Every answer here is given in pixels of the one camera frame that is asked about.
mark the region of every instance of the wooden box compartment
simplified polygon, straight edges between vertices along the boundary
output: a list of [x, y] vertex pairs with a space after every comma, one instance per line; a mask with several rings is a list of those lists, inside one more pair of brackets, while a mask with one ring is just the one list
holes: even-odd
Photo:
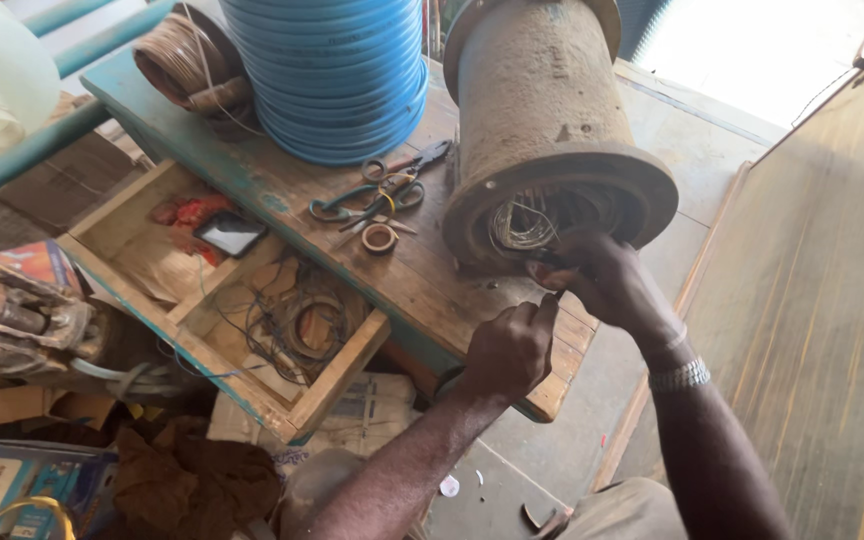
[[[247, 304], [243, 296], [255, 299], [257, 288], [249, 289], [249, 285], [258, 279], [258, 272], [273, 264], [284, 268], [291, 262], [283, 255], [286, 242], [270, 232], [241, 259], [229, 257], [213, 268], [200, 255], [176, 248], [169, 237], [170, 227], [147, 218], [152, 209], [174, 197], [208, 192], [206, 184], [186, 167], [164, 161], [83, 219], [58, 243], [263, 426], [284, 442], [302, 439], [315, 431], [388, 338], [389, 320], [337, 277], [320, 271], [321, 279], [334, 287], [331, 296], [351, 307], [343, 316], [353, 325], [360, 323], [357, 329], [338, 337], [344, 341], [342, 348], [308, 386], [270, 373], [276, 371], [271, 364], [243, 370], [257, 365], [256, 357], [250, 357], [245, 334], [231, 326], [243, 324], [245, 311], [222, 307]], [[274, 277], [278, 276], [280, 272], [275, 272]]]

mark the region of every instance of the wooden door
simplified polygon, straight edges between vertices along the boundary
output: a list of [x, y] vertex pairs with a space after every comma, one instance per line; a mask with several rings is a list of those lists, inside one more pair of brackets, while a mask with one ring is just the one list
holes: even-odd
[[[751, 167], [720, 234], [693, 343], [797, 536], [862, 540], [864, 75]], [[616, 475], [630, 476], [665, 477], [651, 404]]]

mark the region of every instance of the wooden drawer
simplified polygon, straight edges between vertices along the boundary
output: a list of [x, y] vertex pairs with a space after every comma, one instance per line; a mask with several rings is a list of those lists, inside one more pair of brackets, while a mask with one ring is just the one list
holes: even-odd
[[[231, 289], [245, 289], [239, 284], [245, 283], [258, 268], [276, 261], [286, 246], [284, 240], [270, 233], [243, 258], [230, 257], [212, 268], [210, 264], [201, 264], [198, 257], [162, 241], [164, 232], [157, 228], [169, 227], [149, 221], [146, 216], [150, 210], [175, 196], [194, 196], [206, 190], [205, 183], [186, 167], [165, 161], [87, 216], [58, 243], [72, 260], [199, 372], [214, 376], [215, 385], [263, 426], [284, 442], [300, 440], [318, 427], [355, 375], [388, 338], [389, 320], [374, 308], [363, 315], [364, 321], [315, 381], [300, 387], [297, 395], [290, 398], [282, 394], [294, 392], [294, 388], [286, 388], [289, 392], [276, 391], [275, 385], [268, 383], [269, 377], [260, 377], [258, 371], [215, 376], [241, 370], [249, 354], [244, 334], [229, 326], [215, 307], [224, 302], [222, 295]], [[184, 274], [177, 271], [176, 266], [187, 265], [188, 261], [198, 265], [194, 278], [188, 278], [187, 268]], [[137, 278], [137, 275], [150, 277]], [[346, 285], [339, 287], [345, 288], [337, 289], [340, 297], [364, 303]], [[162, 300], [163, 296], [171, 301]], [[369, 309], [365, 306], [361, 312]], [[234, 330], [241, 343], [229, 343], [230, 330]]]

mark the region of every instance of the man's arm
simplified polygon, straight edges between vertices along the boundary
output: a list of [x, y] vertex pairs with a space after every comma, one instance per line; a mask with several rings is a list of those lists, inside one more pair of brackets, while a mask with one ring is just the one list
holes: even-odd
[[[530, 271], [549, 289], [568, 288], [590, 314], [627, 331], [651, 373], [696, 360], [685, 325], [631, 246], [586, 229], [564, 234], [558, 254], [573, 270], [530, 262]], [[665, 470], [689, 537], [791, 538], [779, 495], [718, 390], [709, 383], [653, 398]]]
[[558, 311], [546, 295], [479, 325], [455, 389], [373, 454], [298, 538], [400, 540], [475, 437], [549, 374]]

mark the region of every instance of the teal metal pipe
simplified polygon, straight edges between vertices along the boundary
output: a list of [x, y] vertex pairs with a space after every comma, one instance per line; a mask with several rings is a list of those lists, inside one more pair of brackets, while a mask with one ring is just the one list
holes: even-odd
[[57, 28], [62, 28], [82, 16], [91, 14], [112, 1], [69, 0], [25, 19], [22, 21], [22, 24], [31, 30], [36, 38], [41, 38]]
[[0, 153], [0, 188], [110, 118], [106, 106], [92, 100]]
[[176, 0], [155, 0], [149, 6], [126, 20], [100, 31], [74, 47], [55, 56], [58, 76], [69, 75], [99, 60], [115, 49], [142, 36], [165, 19], [175, 6]]

